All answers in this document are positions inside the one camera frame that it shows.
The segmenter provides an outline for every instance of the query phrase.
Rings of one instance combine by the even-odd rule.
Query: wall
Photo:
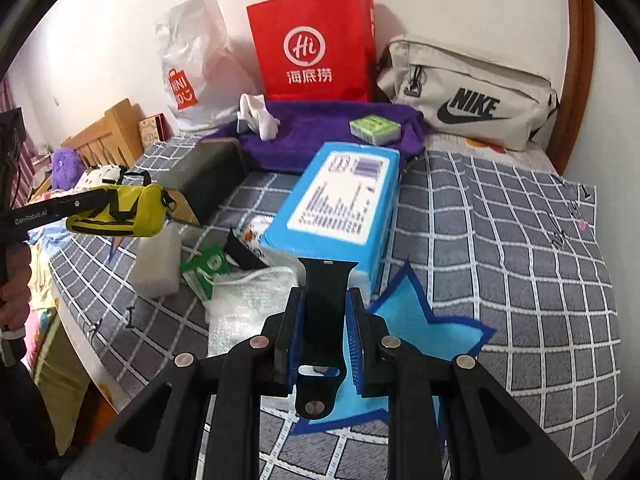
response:
[[[32,136],[57,145],[124,97],[140,104],[145,115],[167,112],[154,22],[182,1],[58,1],[9,71]],[[259,78],[245,7],[263,0],[218,1],[234,46]],[[378,51],[392,36],[410,31],[518,56],[561,87],[566,0],[376,2]]]
[[[639,104],[640,62],[611,20],[596,7],[591,92],[565,176],[597,186],[596,232],[614,286],[624,342],[621,380],[631,407],[640,406]],[[637,420],[626,426],[626,434],[638,432]],[[628,438],[620,440],[610,447],[616,455],[630,442]]]

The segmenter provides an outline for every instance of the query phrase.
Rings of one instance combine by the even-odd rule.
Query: purple fluffy pillow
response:
[[[84,173],[80,156],[70,148],[60,148],[52,157],[51,187],[69,191]]]

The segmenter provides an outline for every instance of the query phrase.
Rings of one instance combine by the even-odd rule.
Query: curtain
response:
[[[8,81],[4,78],[0,81],[0,112],[7,112],[14,108],[15,104],[11,95],[11,89],[9,88]],[[12,197],[15,196],[14,207],[22,207],[29,201],[29,197],[31,196],[31,186],[33,185],[33,175],[35,174],[31,157],[34,154],[35,146],[27,133],[27,140],[25,140],[20,149],[20,157],[18,159],[20,171],[16,173],[12,185]]]

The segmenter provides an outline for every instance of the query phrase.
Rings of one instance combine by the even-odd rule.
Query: finger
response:
[[[27,244],[18,244],[10,247],[7,251],[7,263],[9,269],[9,277],[13,275],[12,271],[29,267],[31,263],[31,248]]]
[[[7,302],[0,308],[0,324],[7,324],[9,327],[20,328],[29,317],[31,291],[25,288],[16,298]]]
[[[15,299],[24,289],[29,286],[31,279],[31,267],[22,267],[15,271],[14,276],[5,283],[0,290],[0,300],[11,301]]]

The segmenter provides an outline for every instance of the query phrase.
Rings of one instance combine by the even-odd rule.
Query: yellow pouch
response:
[[[106,184],[109,204],[101,209],[70,216],[66,228],[74,233],[102,236],[151,237],[164,226],[167,206],[173,201],[159,184],[151,184],[148,171],[144,186]]]

